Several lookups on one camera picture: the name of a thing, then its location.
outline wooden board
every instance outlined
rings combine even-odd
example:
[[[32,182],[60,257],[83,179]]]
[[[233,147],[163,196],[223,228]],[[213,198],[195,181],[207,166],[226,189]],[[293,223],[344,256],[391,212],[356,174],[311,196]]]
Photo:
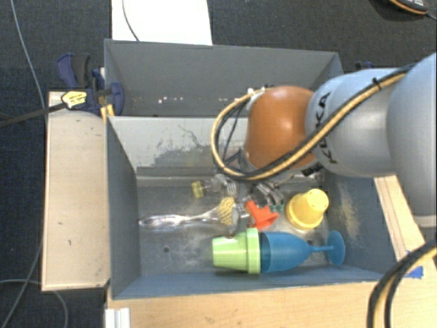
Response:
[[[62,93],[50,93],[50,105]],[[104,125],[90,113],[49,115],[42,290],[95,288],[109,279]]]

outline gray bin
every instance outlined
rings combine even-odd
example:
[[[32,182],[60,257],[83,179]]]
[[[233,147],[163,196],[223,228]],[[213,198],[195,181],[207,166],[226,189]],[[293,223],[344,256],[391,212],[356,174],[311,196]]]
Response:
[[[217,202],[194,201],[191,182],[213,174],[210,129],[229,101],[265,84],[314,90],[342,73],[336,53],[106,40],[105,72],[107,83],[121,81],[126,94],[123,116],[109,118],[106,139],[114,299],[376,281],[394,263],[372,179],[324,176],[330,207],[305,238],[321,244],[329,230],[340,231],[346,242],[340,267],[319,254],[283,273],[214,269],[210,242],[223,233],[220,227],[153,234],[138,226],[146,215],[196,214]],[[298,184],[294,192],[305,188]]]

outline black cable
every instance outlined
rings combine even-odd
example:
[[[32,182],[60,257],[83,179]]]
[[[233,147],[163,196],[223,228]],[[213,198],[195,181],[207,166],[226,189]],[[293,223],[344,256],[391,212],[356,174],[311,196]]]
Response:
[[[56,112],[56,111],[59,111],[60,109],[65,109],[65,108],[66,108],[65,103],[59,103],[57,105],[54,105],[54,106],[51,106],[48,108],[46,107],[44,109],[38,109],[37,111],[33,111],[31,113],[27,113],[27,114],[20,115],[20,116],[15,117],[15,118],[4,120],[4,121],[0,122],[0,128],[5,128],[9,125],[18,124],[20,122],[24,122],[25,120],[28,120],[31,118],[36,118],[36,117],[39,117],[40,115],[47,115],[49,113]]]
[[[437,21],[437,18],[433,14],[430,14],[429,12],[425,16]]]
[[[390,73],[390,74],[388,74],[388,75],[385,75],[384,77],[382,77],[382,78],[380,78],[379,80],[378,80],[378,82],[383,82],[383,81],[386,81],[386,80],[389,80],[390,78],[392,78],[392,77],[396,77],[397,75],[399,75],[399,74],[403,74],[403,73],[406,73],[406,72],[408,72],[412,67],[414,66],[414,64],[409,64],[409,65],[407,65],[407,66],[404,66],[404,67],[402,67],[402,68],[399,68],[399,69],[397,69],[397,70],[395,70],[394,72],[392,72],[392,73]],[[348,99],[348,101],[346,101],[345,103],[343,103],[342,104],[342,106],[340,106],[337,110],[335,110],[334,112],[332,112],[324,121],[323,121],[323,123],[321,123],[321,125],[316,129],[316,130],[314,130],[312,133],[310,133],[306,138],[305,138],[305,140],[304,141],[302,141],[296,148],[294,148],[291,152],[288,152],[287,154],[285,154],[285,155],[283,155],[283,156],[281,156],[280,158],[278,158],[277,160],[275,160],[275,161],[273,161],[272,163],[270,163],[270,164],[268,164],[267,166],[265,166],[265,167],[263,167],[263,168],[261,168],[261,169],[256,169],[256,170],[253,170],[253,171],[251,171],[251,172],[242,172],[243,174],[244,174],[244,176],[231,176],[231,178],[233,178],[234,180],[239,180],[239,181],[245,181],[245,180],[247,180],[247,178],[250,178],[250,177],[253,177],[253,176],[256,176],[256,175],[258,175],[258,174],[262,174],[262,173],[264,173],[264,172],[266,172],[266,171],[268,171],[268,170],[270,170],[270,169],[272,169],[272,168],[275,168],[276,166],[278,166],[278,165],[280,165],[280,164],[282,164],[282,162],[284,162],[284,161],[286,161],[287,159],[289,159],[291,156],[293,156],[294,154],[296,154],[304,145],[306,145],[311,139],[313,139],[314,138],[314,136],[315,135],[317,135],[318,133],[319,133],[319,131],[321,131],[325,126],[326,126],[326,124],[335,116],[335,115],[337,115],[337,113],[339,112],[339,111],[341,111],[345,106],[347,106],[348,105],[348,103],[350,103],[350,102],[352,102],[355,98],[357,98],[357,97],[359,97],[361,94],[363,94],[363,93],[365,93],[365,92],[367,92],[367,91],[369,91],[370,89],[372,89],[373,87],[375,87],[376,85],[374,84],[374,83],[371,83],[371,84],[369,84],[368,86],[366,86],[365,88],[363,88],[362,90],[360,90],[359,92],[357,92],[357,93],[355,93],[355,95],[353,95],[351,98],[349,98]],[[223,117],[222,118],[222,120],[221,120],[221,122],[220,122],[220,124],[217,126],[217,130],[216,130],[216,133],[215,133],[215,142],[216,142],[216,146],[218,147],[218,137],[219,137],[219,135],[220,135],[220,131],[221,131],[221,129],[222,129],[222,127],[223,127],[223,125],[224,125],[224,123],[226,123],[226,121],[229,119],[229,116],[228,115],[226,115],[225,117]],[[327,134],[329,134],[336,126],[334,126],[334,127],[332,127],[327,133],[326,133],[326,135]],[[294,166],[295,164],[297,164],[297,163],[299,163],[299,161],[301,161],[302,159],[304,159],[305,158],[305,155],[304,156],[302,156],[300,159],[298,159],[296,162],[294,162],[294,164],[292,164],[291,166]],[[233,168],[233,167],[227,167],[228,169],[231,169],[231,170],[233,170],[233,171],[235,171],[235,172],[239,172],[238,170],[236,170],[235,168]],[[278,172],[278,174],[280,174],[282,171],[284,171],[285,169],[289,169],[290,168],[290,166],[289,167],[286,167],[286,168],[284,168],[283,170],[281,170],[281,171],[279,171]]]
[[[129,30],[130,30],[130,32],[132,33],[132,35],[134,36],[135,40],[136,40],[136,41],[139,41],[137,35],[135,34],[134,30],[133,30],[132,27],[130,26],[129,19],[128,19],[128,16],[127,16],[127,14],[126,14],[126,7],[125,7],[124,0],[122,0],[122,7],[123,7],[124,20],[126,21],[126,24],[128,25]]]
[[[240,155],[240,151],[241,151],[241,150],[238,150],[238,151],[235,152],[233,155],[231,155],[229,158],[226,158],[226,160],[224,160],[224,162],[225,162],[226,164],[230,164],[230,163],[232,163],[233,161],[235,161],[235,160],[238,158],[238,156]]]
[[[249,102],[249,100],[246,100],[242,103],[240,103],[238,106],[234,107],[233,109],[231,109],[229,111],[229,113],[227,113],[223,119],[220,121],[220,123],[217,126],[217,130],[214,134],[214,142],[216,144],[216,147],[219,146],[219,139],[220,139],[220,134],[221,134],[221,130],[224,127],[224,125],[226,124],[226,122],[228,121],[228,119],[230,119],[230,117],[232,117],[234,115],[235,112],[239,111],[240,108],[244,108],[246,106],[246,104]]]
[[[407,255],[407,261],[401,266],[401,268],[397,271],[397,274],[390,286],[389,292],[387,294],[385,308],[384,308],[384,325],[386,328],[391,328],[391,307],[393,304],[393,298],[395,296],[397,287],[399,283],[402,281],[402,278],[409,272],[409,270],[414,266],[414,263],[417,262],[422,256],[424,256],[427,252],[432,250],[437,246],[436,239],[424,244],[422,247],[415,250],[413,253]]]
[[[390,279],[393,277],[395,273],[399,273],[404,269],[404,266],[406,265],[412,265],[414,262],[416,262],[429,248],[432,248],[429,244],[433,242],[426,243],[419,247],[418,249],[414,250],[413,252],[409,253],[407,256],[402,258],[399,262],[396,262],[381,278],[381,280],[378,282],[378,284],[373,289],[370,298],[369,303],[367,305],[367,328],[373,328],[373,320],[376,313],[376,306],[378,304],[378,299],[380,298],[381,294],[383,293],[384,289],[390,282]]]
[[[0,281],[0,285],[1,284],[8,284],[8,283],[15,283],[15,284],[23,284],[24,286],[27,286],[28,284],[32,284],[34,286],[40,286],[41,283],[38,281],[34,281],[32,279],[5,279]],[[67,308],[67,304],[64,300],[64,298],[56,291],[52,292],[54,295],[56,295],[57,299],[59,300],[59,302],[62,305],[62,308],[64,309],[64,325],[62,326],[63,328],[67,328],[68,327],[68,308]]]
[[[21,47],[23,48],[23,51],[25,53],[26,56],[26,60],[27,63],[29,64],[29,69],[32,73],[32,77],[33,77],[33,81],[35,82],[35,86],[38,92],[38,96],[40,97],[40,102],[41,102],[41,107],[45,108],[45,104],[44,104],[44,97],[42,95],[42,90],[41,90],[41,86],[40,86],[40,82],[38,81],[38,77],[36,76],[35,73],[35,68],[33,67],[32,61],[30,59],[29,56],[29,52],[27,52],[27,47],[25,44],[25,40],[24,37],[21,33],[21,28],[20,28],[20,23],[18,23],[18,17],[16,15],[16,9],[15,9],[15,4],[14,4],[14,0],[10,0],[10,4],[11,4],[11,9],[12,9],[12,15],[14,16],[14,22],[15,22],[15,27],[16,27],[16,31],[18,33],[18,37],[20,38],[20,43],[21,43]],[[44,116],[44,123],[47,127],[47,116]]]
[[[240,117],[240,114],[241,114],[241,111],[244,109],[244,107],[245,106],[239,106],[240,108],[239,108],[239,110],[237,111],[237,114],[236,114],[236,116],[235,116],[235,120],[234,120],[234,125],[232,125],[232,129],[231,129],[231,131],[229,132],[229,135],[228,135],[228,137],[227,137],[227,141],[226,141],[226,144],[225,144],[225,149],[223,150],[223,160],[225,160],[226,159],[226,153],[227,153],[227,149],[228,149],[228,147],[229,147],[229,143],[231,142],[231,138],[232,138],[232,136],[234,135],[234,131],[235,131],[235,128],[237,127],[237,122],[238,122],[238,118]]]

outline yellow cable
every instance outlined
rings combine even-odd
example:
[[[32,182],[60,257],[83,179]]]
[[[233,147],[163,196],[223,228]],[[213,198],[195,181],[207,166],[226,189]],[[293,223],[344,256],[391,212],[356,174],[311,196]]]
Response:
[[[361,104],[363,101],[367,100],[369,97],[374,95],[376,92],[381,90],[383,87],[389,86],[393,84],[396,81],[399,81],[401,78],[405,76],[405,73],[396,75],[394,77],[391,77],[390,79],[387,79],[385,81],[382,81],[379,84],[375,84],[375,86],[371,87],[366,92],[362,93],[360,96],[357,96],[354,100],[352,100],[350,103],[348,103],[346,106],[341,108],[334,117],[329,120],[329,122],[324,125],[324,127],[311,139],[309,140],[299,151],[297,151],[293,156],[288,158],[283,163],[279,164],[276,167],[273,167],[272,169],[260,173],[255,176],[248,177],[247,180],[260,180],[263,178],[269,178],[277,173],[279,173],[281,170],[288,168],[290,165],[293,165],[297,160],[302,158],[304,155],[308,154],[312,147],[317,144],[318,141],[320,141],[324,136],[328,134],[328,132],[338,124],[338,122],[344,118],[346,114],[348,114],[351,110],[353,110],[355,107],[357,107],[359,104]],[[235,172],[234,170],[228,168],[224,162],[221,160],[221,157],[218,152],[218,148],[215,146],[215,132],[216,128],[219,125],[219,122],[223,119],[223,117],[228,114],[234,107],[238,106],[240,103],[244,102],[248,98],[254,96],[255,94],[259,93],[261,90],[258,90],[257,92],[253,92],[250,94],[246,94],[245,96],[239,98],[232,104],[230,104],[228,107],[226,107],[224,110],[220,112],[220,114],[217,116],[216,121],[214,122],[211,130],[211,151],[212,156],[214,157],[214,160],[216,161],[216,164],[229,176],[236,176],[236,177],[244,177],[244,174]]]
[[[413,262],[407,269],[406,273],[410,272],[410,270],[413,267],[421,266],[426,260],[429,258],[433,258],[434,256],[437,256],[437,247],[432,248],[431,250],[424,253],[419,259],[417,259],[415,262]],[[392,274],[390,279],[386,282],[386,285],[384,289],[381,292],[381,295],[378,297],[378,300],[376,301],[375,310],[373,311],[373,327],[376,327],[377,320],[378,320],[378,310],[381,309],[383,304],[386,302],[387,295],[389,293],[391,284],[395,280],[396,273]]]

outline yellow brush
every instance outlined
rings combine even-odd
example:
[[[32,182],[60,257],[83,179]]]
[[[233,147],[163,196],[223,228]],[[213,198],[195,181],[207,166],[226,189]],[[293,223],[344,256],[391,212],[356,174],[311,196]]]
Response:
[[[218,217],[223,225],[230,226],[232,224],[232,208],[234,205],[235,199],[233,197],[226,197],[217,206]]]

